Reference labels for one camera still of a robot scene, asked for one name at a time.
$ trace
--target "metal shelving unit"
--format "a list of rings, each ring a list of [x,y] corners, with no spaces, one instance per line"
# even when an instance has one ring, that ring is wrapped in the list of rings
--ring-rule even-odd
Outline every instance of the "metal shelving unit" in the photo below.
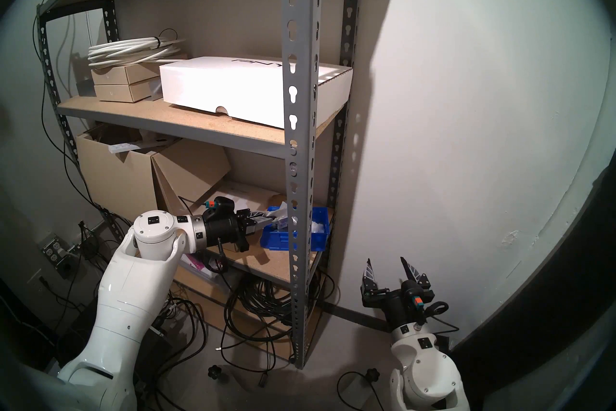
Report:
[[[47,23],[74,13],[103,10],[103,21],[107,41],[120,39],[113,0],[48,0],[37,8],[38,40],[47,93],[49,94],[58,125],[63,131],[67,151],[78,164],[79,157],[75,138],[66,116],[83,117],[107,123],[164,132],[179,137],[211,142],[226,147],[248,150],[285,160],[286,195],[293,213],[289,218],[289,284],[293,297],[293,350],[295,365],[303,368],[306,363],[308,319],[307,292],[312,274],[321,255],[327,260],[329,249],[310,260],[310,222],[312,219],[312,183],[314,179],[314,144],[324,127],[315,126],[317,109],[317,84],[319,64],[319,23],[321,0],[281,0],[282,4],[282,52],[283,52],[283,96],[285,102],[284,135],[279,129],[250,124],[245,132],[228,129],[226,120],[221,118],[197,120],[198,113],[187,112],[184,116],[170,114],[164,103],[146,102],[136,104],[95,105],[93,98],[75,97],[61,103],[54,78],[52,62],[47,47]],[[344,0],[340,64],[353,65],[355,40],[357,37],[357,15],[359,0]],[[296,61],[292,73],[289,60]],[[297,95],[291,102],[289,87],[295,86]],[[347,105],[332,119],[334,140],[331,151],[330,179],[327,205],[336,206],[342,149],[346,131]],[[296,119],[291,127],[291,117]],[[103,210],[103,218],[117,239],[117,229],[111,214]]]

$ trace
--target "coiled white cable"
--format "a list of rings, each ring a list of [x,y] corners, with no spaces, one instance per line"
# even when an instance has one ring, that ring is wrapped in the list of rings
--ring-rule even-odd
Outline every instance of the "coiled white cable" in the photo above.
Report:
[[[91,46],[88,49],[88,65],[91,68],[108,68],[138,63],[173,63],[178,59],[171,59],[169,56],[180,52],[180,48],[175,44],[182,41],[183,38],[151,36]]]

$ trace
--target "white wall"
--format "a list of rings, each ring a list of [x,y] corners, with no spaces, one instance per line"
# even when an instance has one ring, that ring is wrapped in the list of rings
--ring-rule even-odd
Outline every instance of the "white wall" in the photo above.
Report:
[[[98,216],[68,189],[38,126],[42,80],[29,46],[36,1],[18,0],[0,25],[2,113],[11,124],[2,152],[15,158],[3,161],[5,194],[33,237],[70,236],[81,218]],[[172,27],[192,55],[276,56],[279,1],[116,0],[116,11],[123,38]],[[87,50],[82,17],[60,74],[69,45]],[[323,61],[337,62],[341,18],[342,0],[323,0]],[[359,296],[366,259],[379,283],[395,288],[404,255],[450,303],[461,338],[524,283],[614,151],[615,126],[605,121],[614,112],[604,94],[609,28],[599,0],[362,0],[332,256],[341,306],[370,313]],[[65,29],[66,20],[53,22],[52,45]],[[45,117],[59,143],[49,110]],[[317,141],[324,158],[330,142],[331,130]],[[281,161],[229,154],[236,178],[284,189]],[[320,167],[324,199],[327,160]],[[33,183],[39,175],[48,181]],[[16,264],[2,273],[15,287],[27,275]]]
[[[369,257],[379,285],[397,288],[403,255],[449,302],[458,339],[495,312],[614,152],[609,61],[599,0],[362,0],[338,303],[365,310]]]
[[[100,214],[85,202],[66,179],[62,155],[45,138],[41,127],[43,72],[32,45],[32,22],[41,0],[16,0],[0,20],[0,277],[43,322],[55,326],[64,307],[58,305],[37,279],[40,270],[56,293],[66,296],[70,281],[60,278],[36,243],[54,232],[64,240],[79,238],[78,223],[89,227],[101,222]],[[100,13],[90,13],[93,41],[102,23]],[[55,20],[49,24],[49,44],[61,98],[76,94],[73,63],[85,57],[90,46],[86,15]],[[45,98],[44,121],[55,143],[62,147],[62,134]],[[71,120],[73,133],[84,130]],[[73,182],[81,179],[68,163]],[[88,304],[99,276],[84,266],[71,299]],[[60,330],[76,314],[69,310]]]

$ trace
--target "black sticker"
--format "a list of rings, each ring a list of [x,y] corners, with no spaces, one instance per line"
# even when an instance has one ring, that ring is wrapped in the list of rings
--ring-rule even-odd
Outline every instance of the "black sticker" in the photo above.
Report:
[[[430,338],[419,338],[417,340],[421,349],[432,348],[432,343],[430,343]]]

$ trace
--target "blue plastic bin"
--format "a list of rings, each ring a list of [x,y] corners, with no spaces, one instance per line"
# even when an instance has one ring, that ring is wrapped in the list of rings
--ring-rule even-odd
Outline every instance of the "blue plastic bin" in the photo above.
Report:
[[[278,210],[279,207],[268,207],[267,210]],[[330,234],[330,220],[327,214],[327,207],[313,207],[312,220],[317,224],[325,226],[324,232],[314,232],[310,237],[310,250],[322,252],[327,244],[327,236]],[[289,233],[279,232],[271,225],[263,229],[261,235],[261,246],[270,250],[289,250]]]

